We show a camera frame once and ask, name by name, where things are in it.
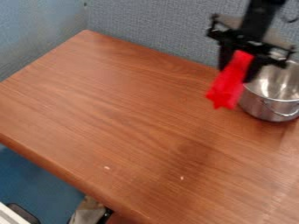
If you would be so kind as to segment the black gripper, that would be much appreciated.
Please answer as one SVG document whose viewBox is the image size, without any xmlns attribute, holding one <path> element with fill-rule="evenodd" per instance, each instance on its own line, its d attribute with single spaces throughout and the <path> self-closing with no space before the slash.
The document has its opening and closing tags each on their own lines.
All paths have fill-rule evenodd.
<svg viewBox="0 0 299 224">
<path fill-rule="evenodd" d="M 218 70 L 229 63 L 236 50 L 256 56 L 248 66 L 244 83 L 249 83 L 257 76 L 262 66 L 272 64 L 285 68 L 285 62 L 294 53 L 294 45 L 268 30 L 261 39 L 253 38 L 240 29 L 242 17 L 213 14 L 206 36 L 218 43 Z"/>
</svg>

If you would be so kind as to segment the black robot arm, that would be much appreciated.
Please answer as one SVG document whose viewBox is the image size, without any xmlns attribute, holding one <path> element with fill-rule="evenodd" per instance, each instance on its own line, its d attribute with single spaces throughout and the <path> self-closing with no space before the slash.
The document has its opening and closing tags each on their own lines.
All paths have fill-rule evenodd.
<svg viewBox="0 0 299 224">
<path fill-rule="evenodd" d="M 206 36 L 218 43 L 218 69 L 229 63 L 236 50 L 253 59 L 242 82 L 249 83 L 264 66 L 285 68 L 294 54 L 294 44 L 276 36 L 270 24 L 286 0 L 249 0 L 242 17 L 212 14 Z"/>
</svg>

